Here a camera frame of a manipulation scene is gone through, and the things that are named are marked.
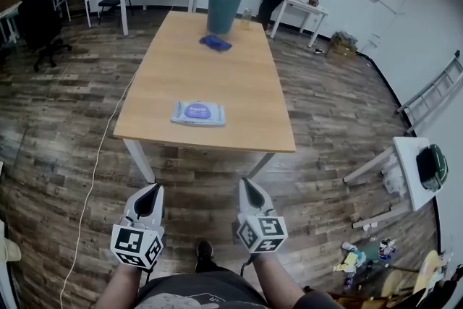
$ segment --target wet wipes package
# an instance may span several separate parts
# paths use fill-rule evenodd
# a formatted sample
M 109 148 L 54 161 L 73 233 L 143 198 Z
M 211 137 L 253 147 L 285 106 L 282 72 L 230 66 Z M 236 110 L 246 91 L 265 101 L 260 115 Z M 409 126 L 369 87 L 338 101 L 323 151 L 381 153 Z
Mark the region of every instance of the wet wipes package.
M 222 105 L 211 102 L 176 102 L 171 121 L 198 126 L 224 126 L 225 110 Z

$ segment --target gray shirt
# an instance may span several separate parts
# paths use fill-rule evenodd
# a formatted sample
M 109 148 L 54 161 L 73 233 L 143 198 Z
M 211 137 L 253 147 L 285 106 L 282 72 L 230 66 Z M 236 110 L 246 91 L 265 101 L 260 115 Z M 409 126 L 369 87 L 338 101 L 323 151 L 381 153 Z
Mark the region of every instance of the gray shirt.
M 265 309 L 268 303 L 237 274 L 214 271 L 153 279 L 140 290 L 135 308 Z M 312 308 L 342 307 L 324 292 L 311 292 L 294 306 L 294 309 Z

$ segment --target wooden table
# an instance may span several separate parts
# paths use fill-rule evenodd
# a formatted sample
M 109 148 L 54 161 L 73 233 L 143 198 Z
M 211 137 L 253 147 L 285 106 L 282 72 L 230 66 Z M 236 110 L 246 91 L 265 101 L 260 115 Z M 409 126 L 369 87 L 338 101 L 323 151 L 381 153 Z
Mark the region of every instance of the wooden table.
M 170 12 L 140 65 L 114 135 L 124 139 L 149 183 L 155 177 L 140 141 L 167 145 L 255 151 L 267 154 L 254 177 L 276 152 L 295 152 L 279 76 L 262 25 L 248 30 L 235 21 L 219 53 L 199 43 L 206 14 Z M 224 127 L 191 127 L 170 121 L 177 101 L 224 105 Z

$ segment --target blue cloth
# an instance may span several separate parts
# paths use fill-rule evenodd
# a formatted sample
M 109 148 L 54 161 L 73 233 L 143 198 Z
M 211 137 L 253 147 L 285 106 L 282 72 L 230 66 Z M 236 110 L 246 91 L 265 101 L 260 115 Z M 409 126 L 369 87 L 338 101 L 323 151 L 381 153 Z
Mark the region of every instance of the blue cloth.
M 207 45 L 209 48 L 214 49 L 215 51 L 228 51 L 232 47 L 230 43 L 217 38 L 215 35 L 209 35 L 201 38 L 200 43 Z

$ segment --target table edge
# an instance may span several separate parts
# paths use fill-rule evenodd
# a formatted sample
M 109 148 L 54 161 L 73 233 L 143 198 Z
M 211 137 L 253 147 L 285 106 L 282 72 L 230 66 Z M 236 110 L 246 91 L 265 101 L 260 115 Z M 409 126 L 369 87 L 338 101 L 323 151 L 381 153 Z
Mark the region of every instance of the table edge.
M 181 143 L 181 142 L 172 142 L 168 140 L 154 140 L 154 139 L 145 139 L 145 138 L 139 138 L 139 137 L 128 137 L 125 135 L 117 135 L 114 133 L 113 133 L 113 136 L 118 139 L 139 140 L 140 142 L 162 144 L 162 145 L 172 145 L 175 147 L 207 148 L 211 150 L 228 150 L 228 151 L 239 151 L 239 152 L 262 152 L 262 153 L 294 153 L 296 152 L 296 144 L 294 144 L 294 149 L 291 149 L 291 150 L 275 150 L 275 149 L 224 147 L 221 145 L 203 145 L 203 144 L 196 144 L 196 143 Z

